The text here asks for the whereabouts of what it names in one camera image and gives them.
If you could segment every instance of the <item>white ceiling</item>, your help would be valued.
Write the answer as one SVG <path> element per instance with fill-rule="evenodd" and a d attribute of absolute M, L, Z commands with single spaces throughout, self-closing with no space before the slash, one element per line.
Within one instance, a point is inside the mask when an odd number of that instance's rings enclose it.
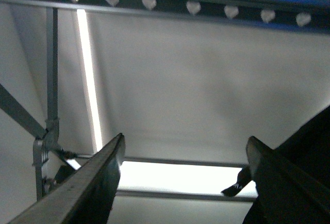
<path fill-rule="evenodd" d="M 45 10 L 11 11 L 46 116 Z M 123 132 L 126 156 L 246 163 L 249 136 L 275 148 L 330 103 L 329 36 L 104 13 L 88 22 L 103 142 Z M 92 153 L 78 34 L 76 12 L 60 10 L 60 143 Z M 118 197 L 110 220 L 240 223 L 249 206 Z"/>

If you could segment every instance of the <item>white wall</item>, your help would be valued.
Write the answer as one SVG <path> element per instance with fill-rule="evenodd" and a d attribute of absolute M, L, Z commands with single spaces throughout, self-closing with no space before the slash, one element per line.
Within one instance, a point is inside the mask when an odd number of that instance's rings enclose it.
<path fill-rule="evenodd" d="M 0 83 L 45 126 L 19 34 L 9 5 L 0 4 Z M 34 138 L 0 110 L 0 223 L 36 201 Z"/>

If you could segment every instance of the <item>light strip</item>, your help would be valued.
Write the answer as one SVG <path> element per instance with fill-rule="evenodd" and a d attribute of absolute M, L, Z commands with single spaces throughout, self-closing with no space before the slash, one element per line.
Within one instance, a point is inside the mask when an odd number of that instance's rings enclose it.
<path fill-rule="evenodd" d="M 125 161 L 120 170 L 119 190 L 222 196 L 221 191 L 236 182 L 241 168 Z M 257 197 L 255 183 L 237 196 Z"/>
<path fill-rule="evenodd" d="M 92 114 L 92 126 L 94 130 L 94 142 L 96 146 L 96 151 L 102 149 L 102 134 L 101 134 L 101 125 L 100 118 L 98 116 L 98 107 L 97 107 L 97 99 L 96 99 L 96 90 L 95 90 L 95 81 L 94 81 L 94 73 L 93 73 L 93 63 L 92 63 L 92 53 L 91 53 L 91 44 L 89 40 L 89 32 L 88 32 L 88 24 L 87 24 L 87 16 L 85 10 L 78 9 L 78 25 L 79 25 L 79 33 L 81 40 L 81 48 L 82 48 L 82 56 L 84 58 L 84 67 L 87 81 L 87 92 L 88 99 Z"/>

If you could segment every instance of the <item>glowing light panel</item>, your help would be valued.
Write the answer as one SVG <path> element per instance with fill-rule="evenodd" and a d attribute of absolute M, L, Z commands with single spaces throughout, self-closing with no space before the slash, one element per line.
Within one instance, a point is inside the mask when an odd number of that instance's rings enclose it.
<path fill-rule="evenodd" d="M 96 151 L 98 152 L 99 150 L 102 149 L 103 144 L 102 144 L 100 117 L 98 115 L 98 107 L 97 107 L 97 99 L 96 99 L 91 44 L 89 40 L 87 16 L 85 10 L 78 9 L 77 16 L 78 16 L 81 48 L 83 53 L 82 56 L 84 59 L 84 68 L 86 74 L 88 99 L 89 99 L 91 116 L 92 116 L 92 126 L 94 130 L 94 142 L 96 146 Z"/>
<path fill-rule="evenodd" d="M 232 186 L 241 168 L 127 162 L 121 166 L 118 189 L 219 195 Z M 237 196 L 257 197 L 255 183 L 248 184 Z"/>

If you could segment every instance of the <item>metal bracket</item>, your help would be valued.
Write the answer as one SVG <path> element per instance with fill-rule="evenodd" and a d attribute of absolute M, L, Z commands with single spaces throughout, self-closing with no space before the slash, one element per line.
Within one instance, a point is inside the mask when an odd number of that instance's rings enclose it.
<path fill-rule="evenodd" d="M 46 178 L 46 162 L 48 161 L 48 150 L 44 140 L 36 139 L 33 143 L 33 166 L 36 168 L 36 190 L 37 201 L 45 196 L 44 180 Z"/>
<path fill-rule="evenodd" d="M 62 150 L 57 143 L 59 137 L 59 118 L 46 120 L 46 126 L 50 129 L 44 137 L 47 150 Z"/>

